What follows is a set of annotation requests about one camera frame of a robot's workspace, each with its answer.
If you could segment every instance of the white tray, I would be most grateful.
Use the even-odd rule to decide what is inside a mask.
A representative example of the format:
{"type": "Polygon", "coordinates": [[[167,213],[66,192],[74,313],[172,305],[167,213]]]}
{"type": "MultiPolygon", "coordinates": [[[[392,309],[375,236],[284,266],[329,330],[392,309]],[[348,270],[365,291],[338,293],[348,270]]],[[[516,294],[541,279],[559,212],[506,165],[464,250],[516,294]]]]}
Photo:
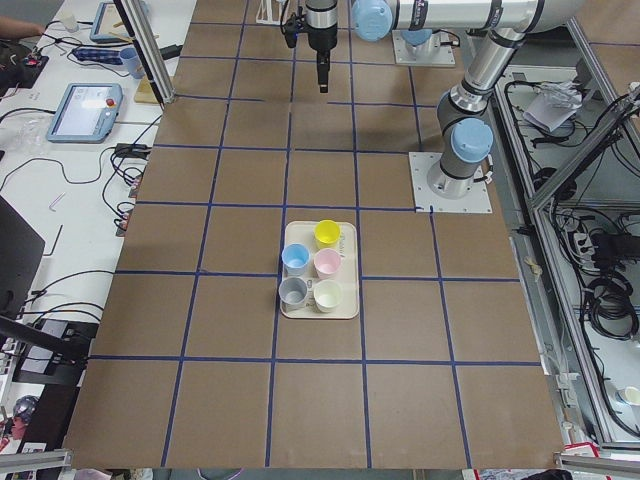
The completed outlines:
{"type": "MultiPolygon", "coordinates": [[[[338,274],[333,278],[342,286],[343,298],[340,305],[329,313],[323,313],[316,308],[313,299],[313,286],[320,281],[316,269],[313,266],[313,257],[318,253],[316,240],[313,234],[318,222],[291,222],[284,232],[284,244],[301,243],[309,249],[311,260],[307,266],[307,271],[302,278],[309,287],[309,296],[304,307],[290,312],[285,311],[280,302],[280,311],[289,318],[326,318],[326,319],[349,319],[358,315],[360,311],[360,285],[358,282],[358,237],[356,227],[350,223],[338,222],[340,225],[340,241],[336,250],[342,257],[342,265],[338,274]]],[[[283,267],[282,279],[287,278],[287,271],[283,267]]]]}

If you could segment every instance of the pink cup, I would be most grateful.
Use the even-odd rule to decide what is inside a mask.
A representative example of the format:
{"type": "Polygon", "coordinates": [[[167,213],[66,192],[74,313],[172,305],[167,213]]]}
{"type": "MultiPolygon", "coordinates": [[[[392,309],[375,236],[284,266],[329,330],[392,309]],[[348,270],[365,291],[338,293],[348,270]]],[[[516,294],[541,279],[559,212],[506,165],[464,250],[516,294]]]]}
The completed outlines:
{"type": "Polygon", "coordinates": [[[335,277],[341,264],[342,257],[333,248],[323,248],[313,259],[313,265],[321,280],[335,277]]]}

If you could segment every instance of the electrical outlet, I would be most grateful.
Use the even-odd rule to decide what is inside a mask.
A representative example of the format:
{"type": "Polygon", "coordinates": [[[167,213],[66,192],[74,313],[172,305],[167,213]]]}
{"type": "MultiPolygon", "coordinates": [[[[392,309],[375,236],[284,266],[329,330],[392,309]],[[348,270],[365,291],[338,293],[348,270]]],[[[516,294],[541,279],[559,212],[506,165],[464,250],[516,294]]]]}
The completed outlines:
{"type": "Polygon", "coordinates": [[[576,253],[585,260],[591,260],[591,257],[596,253],[588,233],[574,232],[573,244],[576,253]]]}

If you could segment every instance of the plastic cup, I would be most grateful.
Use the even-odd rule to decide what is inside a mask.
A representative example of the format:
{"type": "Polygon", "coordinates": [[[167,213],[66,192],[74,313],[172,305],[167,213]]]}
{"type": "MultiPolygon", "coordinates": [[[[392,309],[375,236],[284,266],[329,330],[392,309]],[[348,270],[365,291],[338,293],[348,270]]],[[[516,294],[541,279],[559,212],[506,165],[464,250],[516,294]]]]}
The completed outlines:
{"type": "Polygon", "coordinates": [[[298,277],[285,278],[278,287],[280,301],[288,312],[304,307],[308,293],[306,282],[298,277]]]}
{"type": "Polygon", "coordinates": [[[284,247],[280,257],[282,258],[284,268],[287,270],[287,274],[299,277],[307,271],[307,265],[309,264],[311,255],[304,245],[292,243],[284,247]]]}
{"type": "Polygon", "coordinates": [[[60,20],[60,23],[62,23],[64,28],[69,33],[75,33],[80,29],[80,27],[78,26],[78,22],[76,20],[75,15],[72,12],[70,12],[69,10],[60,11],[60,15],[58,16],[58,20],[60,20]]]}
{"type": "Polygon", "coordinates": [[[313,233],[319,249],[333,248],[340,240],[340,225],[333,220],[322,220],[318,222],[313,233]]]}
{"type": "Polygon", "coordinates": [[[321,280],[335,277],[341,264],[342,257],[333,248],[323,248],[313,259],[313,265],[321,280]]]}
{"type": "Polygon", "coordinates": [[[322,280],[313,287],[313,298],[318,310],[333,312],[342,302],[342,287],[333,280],[322,280]]]}
{"type": "Polygon", "coordinates": [[[640,390],[636,387],[626,387],[616,391],[616,399],[627,405],[640,405],[640,390]]]}
{"type": "Polygon", "coordinates": [[[133,78],[140,80],[144,77],[142,63],[140,63],[140,57],[138,57],[138,52],[134,47],[123,48],[120,51],[120,60],[122,60],[122,64],[133,78]]]}

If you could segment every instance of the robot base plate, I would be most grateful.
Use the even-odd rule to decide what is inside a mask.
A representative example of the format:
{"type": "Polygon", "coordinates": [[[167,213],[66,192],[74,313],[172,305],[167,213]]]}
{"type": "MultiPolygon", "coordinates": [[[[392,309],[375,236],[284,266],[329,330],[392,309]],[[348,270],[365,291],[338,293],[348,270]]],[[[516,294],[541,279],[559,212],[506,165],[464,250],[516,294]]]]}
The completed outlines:
{"type": "MultiPolygon", "coordinates": [[[[449,36],[444,32],[439,32],[435,35],[440,35],[441,42],[449,41],[449,36]]],[[[402,34],[398,31],[393,32],[393,52],[395,53],[396,64],[398,65],[452,68],[456,66],[456,60],[453,57],[453,50],[450,46],[423,50],[422,52],[418,50],[418,55],[414,57],[411,52],[407,50],[402,34]]]]}
{"type": "MultiPolygon", "coordinates": [[[[438,152],[411,152],[411,181],[413,183],[413,201],[417,212],[429,213],[492,213],[491,201],[484,182],[474,183],[464,197],[457,200],[443,198],[431,190],[427,183],[427,173],[433,164],[442,156],[438,152]]],[[[482,169],[478,167],[476,177],[482,177],[482,169]]]]}

